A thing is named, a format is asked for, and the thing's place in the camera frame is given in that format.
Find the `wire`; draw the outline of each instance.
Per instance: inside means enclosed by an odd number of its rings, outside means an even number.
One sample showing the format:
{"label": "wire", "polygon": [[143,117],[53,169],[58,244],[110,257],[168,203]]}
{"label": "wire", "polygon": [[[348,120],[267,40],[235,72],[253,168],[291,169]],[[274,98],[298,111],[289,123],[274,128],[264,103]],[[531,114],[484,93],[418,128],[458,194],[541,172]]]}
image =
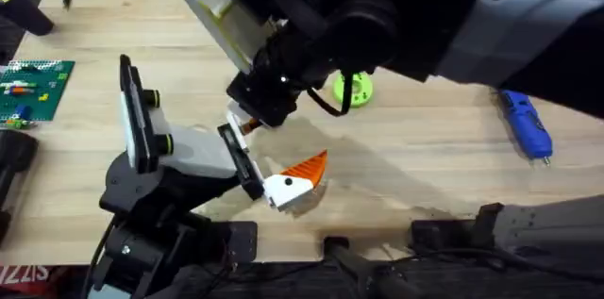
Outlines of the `wire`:
{"label": "wire", "polygon": [[342,72],[342,76],[344,77],[344,96],[342,99],[342,110],[338,110],[332,107],[329,103],[322,99],[321,96],[319,96],[319,94],[313,88],[308,88],[306,90],[306,93],[310,96],[312,101],[319,105],[319,107],[321,107],[324,111],[328,112],[331,116],[339,117],[346,115],[350,110],[350,104],[352,103],[353,74]]}
{"label": "wire", "polygon": [[348,290],[348,293],[350,294],[350,298],[359,299],[360,298],[359,291],[353,285],[350,285],[350,277],[344,271],[344,269],[342,268],[342,265],[340,265],[340,262],[335,259],[333,261],[336,264],[336,269],[338,270],[338,273],[340,274],[340,278],[342,279],[342,282],[344,283],[344,285],[346,286],[346,289]]}
{"label": "wire", "polygon": [[[282,272],[280,274],[275,274],[273,276],[268,276],[268,277],[257,277],[257,278],[250,278],[250,279],[241,279],[240,277],[224,277],[222,280],[228,282],[228,283],[233,283],[233,284],[261,284],[261,283],[266,283],[266,282],[271,282],[271,281],[276,281],[279,279],[282,279],[288,275],[292,275],[292,274],[297,274],[300,272],[304,272],[319,266],[322,266],[325,263],[324,260],[321,260],[319,262],[314,262],[308,265],[304,265],[304,266],[300,266],[300,267],[296,267],[292,270],[289,271],[285,271]],[[203,268],[208,274],[214,276],[214,277],[218,277],[220,276],[219,274],[215,274],[213,272],[211,272],[210,270],[208,270],[207,268]],[[246,270],[244,273],[247,274],[249,271],[251,271],[251,268]]]}
{"label": "wire", "polygon": [[558,269],[558,268],[551,267],[551,266],[541,265],[541,264],[528,261],[526,259],[517,257],[515,255],[509,254],[509,253],[506,253],[503,251],[489,251],[489,250],[482,250],[482,249],[478,249],[478,248],[450,248],[450,249],[436,250],[433,252],[421,253],[421,254],[417,254],[414,256],[410,256],[410,257],[403,257],[403,258],[393,260],[390,262],[392,265],[396,265],[396,264],[409,262],[409,261],[422,259],[422,258],[437,257],[437,256],[441,256],[441,255],[462,255],[462,254],[481,256],[481,257],[493,257],[493,258],[497,258],[499,260],[508,262],[509,264],[511,264],[513,266],[522,266],[522,267],[526,267],[526,268],[529,268],[529,269],[532,269],[535,271],[540,271],[540,272],[548,273],[548,274],[554,274],[557,276],[562,276],[562,277],[566,277],[566,278],[573,279],[573,280],[589,281],[589,282],[593,282],[593,283],[604,284],[604,277],[599,277],[599,276],[596,276],[593,274],[583,274],[583,273],[578,273],[578,272],[573,272],[573,271],[568,271],[568,270],[562,270],[562,269]]}
{"label": "wire", "polygon": [[268,277],[258,277],[258,278],[252,278],[252,279],[229,278],[227,281],[232,282],[234,284],[261,284],[261,283],[276,281],[276,280],[282,279],[288,275],[298,274],[300,272],[304,272],[304,271],[322,266],[324,263],[325,262],[323,260],[321,260],[319,262],[313,262],[312,264],[300,266],[295,269],[282,272],[281,274],[276,274],[276,275],[268,276]]}
{"label": "wire", "polygon": [[88,266],[88,270],[86,271],[86,277],[84,278],[84,285],[82,287],[82,292],[80,294],[81,299],[86,299],[88,297],[88,289],[91,286],[92,271],[94,271],[94,267],[96,266],[96,263],[98,262],[98,258],[101,256],[101,251],[103,250],[103,246],[105,246],[105,242],[107,242],[109,233],[111,233],[111,230],[113,230],[113,227],[115,226],[116,222],[117,222],[117,219],[115,218],[115,215],[114,215],[113,218],[111,218],[111,221],[109,222],[109,224],[107,225],[107,228],[105,229],[105,233],[103,233],[103,236],[101,237],[101,241],[98,242],[98,245],[96,246],[96,249],[94,250],[94,254],[92,255],[91,264]]}

